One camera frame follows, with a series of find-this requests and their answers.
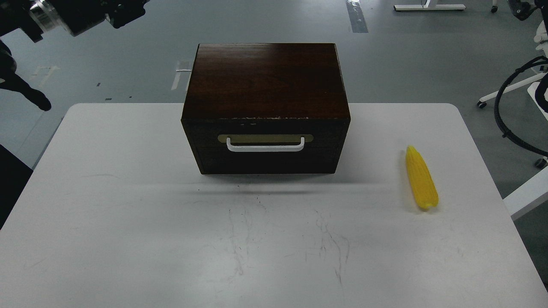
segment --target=box lid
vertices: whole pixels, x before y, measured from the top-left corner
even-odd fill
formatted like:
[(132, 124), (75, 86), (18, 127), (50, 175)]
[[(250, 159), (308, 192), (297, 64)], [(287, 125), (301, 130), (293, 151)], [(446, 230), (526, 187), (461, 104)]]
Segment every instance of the box lid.
[(200, 44), (183, 120), (350, 120), (335, 44)]

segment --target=wooden box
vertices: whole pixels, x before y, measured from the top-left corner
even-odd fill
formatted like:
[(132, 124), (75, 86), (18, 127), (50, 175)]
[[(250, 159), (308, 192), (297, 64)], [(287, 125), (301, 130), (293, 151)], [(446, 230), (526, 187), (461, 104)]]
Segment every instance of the wooden box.
[(334, 173), (350, 124), (335, 44), (200, 44), (181, 122), (202, 174)]

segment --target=corn cob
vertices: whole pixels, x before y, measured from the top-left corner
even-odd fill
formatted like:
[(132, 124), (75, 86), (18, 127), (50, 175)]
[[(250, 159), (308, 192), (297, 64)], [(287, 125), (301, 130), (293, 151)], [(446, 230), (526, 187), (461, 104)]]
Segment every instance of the corn cob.
[(407, 147), (407, 175), (418, 206), (429, 209), (438, 205), (438, 192), (420, 153), (412, 146)]

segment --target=gray floor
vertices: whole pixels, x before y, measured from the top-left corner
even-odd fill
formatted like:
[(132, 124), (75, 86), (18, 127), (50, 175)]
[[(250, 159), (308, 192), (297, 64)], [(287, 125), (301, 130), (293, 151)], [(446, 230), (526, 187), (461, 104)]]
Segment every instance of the gray floor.
[[(145, 16), (119, 30), (104, 22), (74, 38), (57, 28), (37, 44), (14, 31), (2, 40), (19, 75), (43, 90), (53, 108), (42, 112), (21, 95), (1, 91), (0, 143), (34, 167), (73, 104), (184, 102), (189, 75), (182, 73), (172, 90), (175, 69), (192, 61), (199, 43), (334, 42), (350, 103), (457, 106), (505, 197), (539, 171), (533, 162), (540, 157), (500, 137), (492, 101), (484, 110), (476, 102), (540, 55), (533, 42), (540, 13), (521, 22), (505, 1), (492, 14), (489, 0), (444, 1), (465, 4), (463, 12), (392, 9), (419, 2), (361, 0), (368, 33), (352, 33), (345, 0), (153, 0)], [(525, 89), (506, 95), (501, 105), (514, 133), (548, 149), (548, 122)], [(545, 283), (547, 212), (543, 204), (516, 222)]]

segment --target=drawer handle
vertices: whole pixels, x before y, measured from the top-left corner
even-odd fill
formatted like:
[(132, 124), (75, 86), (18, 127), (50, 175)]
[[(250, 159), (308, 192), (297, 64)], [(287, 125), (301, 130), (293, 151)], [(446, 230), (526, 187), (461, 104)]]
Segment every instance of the drawer handle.
[(298, 152), (305, 148), (305, 138), (298, 145), (232, 145), (227, 137), (226, 146), (232, 152)]

